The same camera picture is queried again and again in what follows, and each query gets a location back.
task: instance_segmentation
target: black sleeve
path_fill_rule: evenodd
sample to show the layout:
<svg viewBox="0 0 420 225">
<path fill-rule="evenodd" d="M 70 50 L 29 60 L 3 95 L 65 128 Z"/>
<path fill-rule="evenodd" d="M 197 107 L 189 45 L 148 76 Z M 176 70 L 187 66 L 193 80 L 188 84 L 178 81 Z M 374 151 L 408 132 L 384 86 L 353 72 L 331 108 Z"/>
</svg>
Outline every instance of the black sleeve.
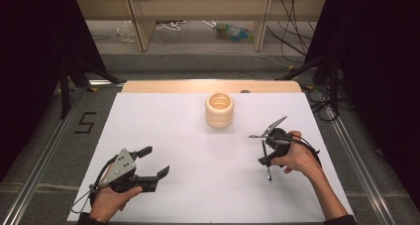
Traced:
<svg viewBox="0 0 420 225">
<path fill-rule="evenodd" d="M 353 215 L 346 215 L 339 218 L 334 218 L 324 222 L 324 225 L 357 225 Z"/>
<path fill-rule="evenodd" d="M 108 223 L 101 223 L 89 218 L 88 213 L 80 213 L 79 220 L 76 225 L 107 225 Z"/>
</svg>

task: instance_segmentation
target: gray floor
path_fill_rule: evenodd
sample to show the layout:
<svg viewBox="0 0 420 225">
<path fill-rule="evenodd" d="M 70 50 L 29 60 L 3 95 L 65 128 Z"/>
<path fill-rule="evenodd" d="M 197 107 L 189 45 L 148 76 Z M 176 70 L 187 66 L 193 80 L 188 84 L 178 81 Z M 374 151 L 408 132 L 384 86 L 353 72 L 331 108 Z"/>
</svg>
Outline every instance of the gray floor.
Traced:
<svg viewBox="0 0 420 225">
<path fill-rule="evenodd" d="M 248 27 L 244 22 L 231 24 Z M 156 30 L 148 50 L 141 53 L 137 44 L 122 43 L 117 36 L 117 29 L 124 26 L 122 22 L 88 22 L 88 25 L 108 71 L 129 80 L 273 79 L 286 75 L 288 65 L 299 67 L 304 60 L 295 50 L 282 47 L 269 32 L 266 33 L 262 51 L 255 52 L 254 45 L 249 41 L 232 43 L 217 37 L 215 31 L 203 22 L 186 22 L 178 25 L 180 31 Z M 270 23 L 269 27 L 282 35 L 283 31 L 277 23 Z M 299 23 L 299 32 L 308 37 L 313 33 L 307 23 Z M 285 39 L 302 51 L 295 36 L 286 34 Z M 281 50 L 287 58 L 281 56 Z M 313 73 L 314 70 L 308 70 L 295 80 L 301 86 L 310 86 L 313 84 Z M 102 79 L 97 75 L 88 77 Z M 66 122 L 66 130 L 59 138 L 19 224 L 69 224 L 65 221 L 68 210 L 90 163 L 115 95 L 120 91 L 121 86 L 98 86 L 94 90 L 77 89 L 71 93 L 72 115 Z M 374 141 L 359 119 L 357 110 L 353 110 L 351 106 L 351 102 L 341 103 L 340 121 L 380 196 L 385 200 L 394 224 L 420 224 L 419 211 L 386 160 L 373 151 Z M 89 134 L 75 134 L 75 131 L 86 130 L 88 127 L 79 125 L 85 112 L 96 113 L 85 118 L 85 121 L 94 123 L 92 130 Z M 50 108 L 31 142 L 23 149 L 0 184 L 0 217 L 5 217 L 11 208 L 24 183 L 31 176 L 38 158 L 49 144 L 55 127 L 62 123 L 59 116 L 58 90 L 52 96 Z M 381 224 L 343 141 L 336 133 L 335 123 L 323 121 L 316 114 L 314 116 L 359 224 Z"/>
</svg>

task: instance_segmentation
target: human hand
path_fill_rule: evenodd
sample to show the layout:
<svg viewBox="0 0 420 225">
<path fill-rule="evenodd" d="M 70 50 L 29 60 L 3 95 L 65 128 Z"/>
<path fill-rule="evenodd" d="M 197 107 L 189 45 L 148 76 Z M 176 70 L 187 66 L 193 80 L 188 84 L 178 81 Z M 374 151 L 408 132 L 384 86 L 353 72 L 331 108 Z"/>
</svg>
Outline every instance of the human hand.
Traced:
<svg viewBox="0 0 420 225">
<path fill-rule="evenodd" d="M 123 211 L 126 203 L 142 191 L 140 186 L 123 193 L 114 192 L 110 187 L 102 188 L 96 194 L 89 217 L 98 222 L 108 223 L 118 210 Z"/>
<path fill-rule="evenodd" d="M 294 140 L 301 140 L 302 134 L 299 131 L 290 131 L 288 134 L 292 135 Z M 286 166 L 286 169 L 284 169 L 285 173 L 298 170 L 308 177 L 311 176 L 313 171 L 321 169 L 321 166 L 309 149 L 295 142 L 290 143 L 290 150 L 286 156 L 272 159 L 271 164 L 274 166 Z"/>
</svg>

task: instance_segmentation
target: white table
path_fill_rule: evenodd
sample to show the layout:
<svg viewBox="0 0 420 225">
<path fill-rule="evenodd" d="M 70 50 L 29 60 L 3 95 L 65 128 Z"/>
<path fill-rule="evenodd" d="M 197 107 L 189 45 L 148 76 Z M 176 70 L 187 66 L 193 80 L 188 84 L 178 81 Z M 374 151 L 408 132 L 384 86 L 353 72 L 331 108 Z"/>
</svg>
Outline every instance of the white table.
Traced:
<svg viewBox="0 0 420 225">
<path fill-rule="evenodd" d="M 209 93 L 119 93 L 77 198 L 122 148 L 154 151 L 136 160 L 136 174 L 155 175 L 170 166 L 154 193 L 130 200 L 112 221 L 156 223 L 320 222 L 322 210 L 308 179 L 271 167 L 273 182 L 257 159 L 260 134 L 283 115 L 285 131 L 299 130 L 316 150 L 331 185 L 352 212 L 303 93 L 230 93 L 234 122 L 224 130 L 206 124 Z M 69 221 L 78 214 L 70 213 Z"/>
</svg>

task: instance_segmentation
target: aluminum rail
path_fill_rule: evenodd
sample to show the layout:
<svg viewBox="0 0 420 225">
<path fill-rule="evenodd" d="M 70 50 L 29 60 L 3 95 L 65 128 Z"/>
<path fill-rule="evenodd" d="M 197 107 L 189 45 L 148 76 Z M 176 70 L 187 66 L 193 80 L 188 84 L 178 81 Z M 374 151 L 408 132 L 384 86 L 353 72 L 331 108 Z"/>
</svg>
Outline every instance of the aluminum rail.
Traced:
<svg viewBox="0 0 420 225">
<path fill-rule="evenodd" d="M 68 122 L 71 119 L 72 113 L 74 108 L 77 106 L 81 96 L 84 93 L 83 88 L 76 89 L 74 92 L 74 98 L 72 102 L 72 106 L 68 110 L 67 114 L 63 119 L 60 119 L 57 126 L 50 137 L 49 142 L 47 143 L 46 147 L 43 150 L 40 158 L 37 161 L 34 169 L 32 170 L 30 176 L 28 177 L 27 181 L 25 182 L 24 186 L 22 187 L 19 195 L 15 199 L 13 205 L 11 206 L 5 220 L 3 221 L 3 225 L 17 225 L 19 224 L 22 216 L 26 208 L 28 207 L 29 202 L 31 201 L 32 196 L 39 184 L 44 172 L 48 164 L 50 163 L 51 158 L 54 155 L 55 149 L 59 144 L 63 133 L 68 125 Z"/>
<path fill-rule="evenodd" d="M 333 115 L 331 109 L 329 109 L 329 113 L 331 116 Z M 340 116 L 332 123 L 380 224 L 396 224 L 386 201 L 383 199 L 383 196 L 370 176 L 370 173 L 359 155 L 357 148 L 353 144 Z"/>
</svg>

